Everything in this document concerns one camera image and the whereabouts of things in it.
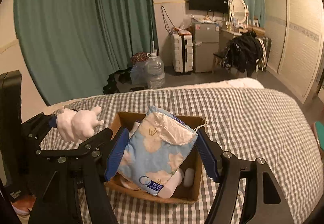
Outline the white glove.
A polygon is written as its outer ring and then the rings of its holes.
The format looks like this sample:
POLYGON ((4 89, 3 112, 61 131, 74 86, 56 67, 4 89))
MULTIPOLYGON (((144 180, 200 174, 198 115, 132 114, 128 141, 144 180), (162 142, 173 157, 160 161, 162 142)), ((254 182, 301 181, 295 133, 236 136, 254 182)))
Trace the white glove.
POLYGON ((95 128, 104 125, 97 116, 102 112, 100 106, 91 110, 75 111, 62 106, 56 117, 57 130, 64 142, 77 143, 85 141, 95 135, 95 128))

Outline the vanity desk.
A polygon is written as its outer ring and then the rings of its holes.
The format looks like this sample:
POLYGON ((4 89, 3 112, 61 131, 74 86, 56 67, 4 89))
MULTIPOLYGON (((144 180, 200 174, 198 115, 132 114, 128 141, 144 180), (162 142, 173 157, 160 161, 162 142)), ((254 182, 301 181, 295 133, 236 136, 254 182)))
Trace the vanity desk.
POLYGON ((221 52, 226 48, 227 43, 235 37, 241 36, 248 31, 254 31, 258 37, 265 36, 265 29, 262 27, 248 25, 247 29, 238 29, 238 32, 230 31, 226 26, 220 28, 218 51, 221 52))

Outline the silver mini fridge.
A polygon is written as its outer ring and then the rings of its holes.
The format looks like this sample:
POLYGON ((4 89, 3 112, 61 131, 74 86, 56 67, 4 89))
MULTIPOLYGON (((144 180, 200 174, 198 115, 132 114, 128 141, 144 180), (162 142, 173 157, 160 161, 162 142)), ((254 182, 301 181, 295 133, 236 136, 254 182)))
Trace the silver mini fridge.
POLYGON ((210 72, 214 53, 218 51, 219 27, 216 24, 193 23, 194 72, 210 72))

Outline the black clothes pile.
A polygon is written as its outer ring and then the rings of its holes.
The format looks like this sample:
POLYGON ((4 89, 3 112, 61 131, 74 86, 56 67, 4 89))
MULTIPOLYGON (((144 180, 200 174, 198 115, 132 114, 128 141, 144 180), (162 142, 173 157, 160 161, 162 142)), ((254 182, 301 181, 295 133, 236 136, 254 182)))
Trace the black clothes pile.
POLYGON ((255 31, 248 31, 231 39, 221 60, 223 68, 236 68, 251 77, 254 72, 264 71, 268 63, 266 47, 255 31))

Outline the white louvered wardrobe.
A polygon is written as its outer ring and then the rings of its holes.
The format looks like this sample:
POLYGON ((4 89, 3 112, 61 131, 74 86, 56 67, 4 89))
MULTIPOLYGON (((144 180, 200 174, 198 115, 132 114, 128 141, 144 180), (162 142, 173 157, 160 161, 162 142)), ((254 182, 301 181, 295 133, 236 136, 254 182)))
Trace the white louvered wardrobe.
POLYGON ((264 28, 272 40, 270 72, 304 103, 322 57, 322 0, 265 0, 264 28))

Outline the grey checkered bed blanket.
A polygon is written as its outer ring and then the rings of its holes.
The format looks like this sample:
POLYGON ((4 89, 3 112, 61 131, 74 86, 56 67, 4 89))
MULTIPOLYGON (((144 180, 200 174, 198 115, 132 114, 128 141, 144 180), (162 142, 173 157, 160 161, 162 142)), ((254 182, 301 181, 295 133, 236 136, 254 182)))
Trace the grey checkered bed blanket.
MULTIPOLYGON (((294 223, 303 223, 323 195, 323 163, 303 112, 290 96, 273 89, 195 88, 146 90, 101 95, 58 108, 101 106, 100 120, 110 127, 120 111, 146 113, 155 105, 174 115, 200 116, 206 132, 239 159, 263 157, 274 173, 294 223)), ((119 223, 204 223, 218 184, 203 169, 198 201, 160 204, 106 188, 119 223)))

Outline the wooden chair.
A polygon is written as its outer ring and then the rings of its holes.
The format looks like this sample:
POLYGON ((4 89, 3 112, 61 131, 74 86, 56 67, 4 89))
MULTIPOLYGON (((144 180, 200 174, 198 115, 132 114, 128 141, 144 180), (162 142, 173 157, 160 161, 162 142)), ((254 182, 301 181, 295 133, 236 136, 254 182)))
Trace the wooden chair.
POLYGON ((212 68, 211 68, 211 72, 214 74, 216 66, 220 65, 222 62, 222 59, 225 56, 225 52, 217 52, 217 53, 213 53, 213 63, 212 63, 212 68))

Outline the white plastic jar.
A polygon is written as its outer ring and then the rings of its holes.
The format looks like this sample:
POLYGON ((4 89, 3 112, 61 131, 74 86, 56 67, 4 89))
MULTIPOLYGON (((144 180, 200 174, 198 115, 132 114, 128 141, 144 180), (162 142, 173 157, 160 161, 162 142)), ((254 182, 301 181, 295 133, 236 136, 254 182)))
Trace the white plastic jar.
POLYGON ((187 168, 184 172, 183 186, 188 188, 194 183, 195 170, 193 168, 187 168))

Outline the brown cardboard box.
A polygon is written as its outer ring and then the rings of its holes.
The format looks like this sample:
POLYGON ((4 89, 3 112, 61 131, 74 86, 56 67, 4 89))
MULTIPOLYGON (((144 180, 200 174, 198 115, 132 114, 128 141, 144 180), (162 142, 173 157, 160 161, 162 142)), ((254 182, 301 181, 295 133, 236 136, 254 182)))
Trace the brown cardboard box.
MULTIPOLYGON (((132 113, 120 111, 115 115, 112 124, 109 128, 116 134, 120 127, 126 127, 128 130, 133 128, 135 122, 140 122, 145 117, 143 113, 132 113)), ((173 195, 170 198, 161 198, 153 196, 142 189, 132 190, 126 188, 122 184, 123 178, 120 174, 116 174, 105 186, 120 194, 125 194, 133 198, 152 201, 164 204, 193 204, 198 201, 203 163, 197 151, 193 148, 180 166, 183 172, 181 184, 177 186, 173 195)))

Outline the clear water jug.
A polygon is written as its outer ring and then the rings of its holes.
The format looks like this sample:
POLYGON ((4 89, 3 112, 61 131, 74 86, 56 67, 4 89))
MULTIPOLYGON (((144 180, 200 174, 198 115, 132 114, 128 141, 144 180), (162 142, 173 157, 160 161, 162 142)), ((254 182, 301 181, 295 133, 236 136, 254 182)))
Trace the clear water jug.
POLYGON ((132 67, 130 78, 133 85, 142 85, 146 83, 145 62, 138 62, 132 67))
POLYGON ((165 70, 162 59, 156 53, 147 53, 145 78, 149 89, 161 88, 165 83, 165 70))

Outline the white oval vanity mirror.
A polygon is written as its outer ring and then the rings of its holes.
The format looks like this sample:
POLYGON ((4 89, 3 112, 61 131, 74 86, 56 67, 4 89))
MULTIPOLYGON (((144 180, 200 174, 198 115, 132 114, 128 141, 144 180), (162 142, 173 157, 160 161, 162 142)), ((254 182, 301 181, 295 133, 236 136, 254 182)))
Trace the white oval vanity mirror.
POLYGON ((244 0, 232 0, 230 4, 230 18, 236 18, 239 24, 248 20, 249 10, 244 0))

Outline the white suitcase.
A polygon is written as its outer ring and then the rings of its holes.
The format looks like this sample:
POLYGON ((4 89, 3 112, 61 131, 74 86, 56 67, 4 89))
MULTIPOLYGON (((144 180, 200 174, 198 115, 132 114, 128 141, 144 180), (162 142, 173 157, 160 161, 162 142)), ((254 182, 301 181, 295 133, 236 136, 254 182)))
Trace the white suitcase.
POLYGON ((193 71, 193 40, 191 35, 171 35, 173 67, 177 74, 190 74, 193 71))

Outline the green curtain left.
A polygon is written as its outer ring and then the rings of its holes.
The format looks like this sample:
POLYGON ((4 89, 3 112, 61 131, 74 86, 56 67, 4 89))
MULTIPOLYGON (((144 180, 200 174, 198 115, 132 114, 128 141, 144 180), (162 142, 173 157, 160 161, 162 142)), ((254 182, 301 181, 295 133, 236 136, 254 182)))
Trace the green curtain left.
POLYGON ((15 32, 46 104, 99 95, 158 47, 153 0, 14 0, 15 32))

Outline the blue floral tissue pack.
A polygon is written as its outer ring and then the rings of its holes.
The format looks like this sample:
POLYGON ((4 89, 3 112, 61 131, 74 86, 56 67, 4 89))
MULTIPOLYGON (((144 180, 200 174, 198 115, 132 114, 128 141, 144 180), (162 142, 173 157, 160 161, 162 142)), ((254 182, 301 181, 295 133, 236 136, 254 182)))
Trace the blue floral tissue pack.
POLYGON ((118 172, 156 196, 188 157, 197 137, 176 116, 152 105, 130 137, 118 172))

